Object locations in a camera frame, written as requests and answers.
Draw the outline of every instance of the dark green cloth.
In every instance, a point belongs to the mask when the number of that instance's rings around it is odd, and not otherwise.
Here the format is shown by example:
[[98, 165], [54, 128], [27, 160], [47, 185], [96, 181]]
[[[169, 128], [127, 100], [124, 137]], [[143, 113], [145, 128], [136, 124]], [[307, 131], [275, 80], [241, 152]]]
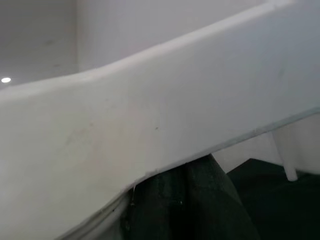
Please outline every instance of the dark green cloth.
[[212, 155], [137, 185], [125, 240], [258, 240], [235, 187]]
[[250, 159], [228, 173], [262, 240], [320, 239], [320, 176]]

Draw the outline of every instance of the white wall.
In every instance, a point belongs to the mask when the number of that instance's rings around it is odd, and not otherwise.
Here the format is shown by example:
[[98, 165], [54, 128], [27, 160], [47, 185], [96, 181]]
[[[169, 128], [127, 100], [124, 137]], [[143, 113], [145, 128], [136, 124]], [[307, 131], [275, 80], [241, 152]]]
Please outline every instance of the white wall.
[[213, 153], [222, 169], [231, 171], [246, 160], [260, 159], [320, 174], [320, 114], [302, 119]]
[[101, 67], [264, 0], [78, 0], [80, 70]]
[[15, 85], [76, 73], [76, 10], [76, 0], [2, 0], [0, 78]]

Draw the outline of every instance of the white plastic panel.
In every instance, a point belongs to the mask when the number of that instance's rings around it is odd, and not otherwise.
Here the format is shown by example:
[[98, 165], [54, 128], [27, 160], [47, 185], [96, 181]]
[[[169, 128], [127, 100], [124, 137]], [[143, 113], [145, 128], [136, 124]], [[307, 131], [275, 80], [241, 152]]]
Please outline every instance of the white plastic panel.
[[320, 2], [266, 3], [0, 92], [1, 239], [52, 239], [134, 184], [320, 110]]

